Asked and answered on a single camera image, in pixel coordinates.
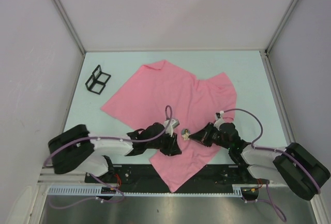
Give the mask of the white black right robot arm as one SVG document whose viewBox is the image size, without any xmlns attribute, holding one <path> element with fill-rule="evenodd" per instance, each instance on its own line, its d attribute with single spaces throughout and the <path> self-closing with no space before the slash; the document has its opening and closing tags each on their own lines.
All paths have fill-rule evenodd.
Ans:
<svg viewBox="0 0 331 224">
<path fill-rule="evenodd" d="M 219 127 L 209 123 L 190 134 L 189 139 L 206 147 L 221 146 L 239 169 L 239 179 L 251 183 L 264 179 L 288 186 L 298 197 L 311 200 L 330 179 L 330 171 L 303 146 L 291 143 L 287 147 L 252 146 L 240 136 L 232 123 Z"/>
</svg>

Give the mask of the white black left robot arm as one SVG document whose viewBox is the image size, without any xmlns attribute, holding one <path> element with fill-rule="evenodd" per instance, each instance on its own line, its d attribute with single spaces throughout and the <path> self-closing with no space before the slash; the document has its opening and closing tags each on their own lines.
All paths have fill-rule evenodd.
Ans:
<svg viewBox="0 0 331 224">
<path fill-rule="evenodd" d="M 112 155 L 138 156 L 147 150 L 158 150 L 166 156 L 180 155 L 174 129 L 177 119 L 163 124 L 153 123 L 146 129 L 137 129 L 121 137 L 93 137 L 86 125 L 79 124 L 48 142 L 55 174 L 66 174 L 73 170 L 90 173 L 102 182 L 114 177 Z"/>
</svg>

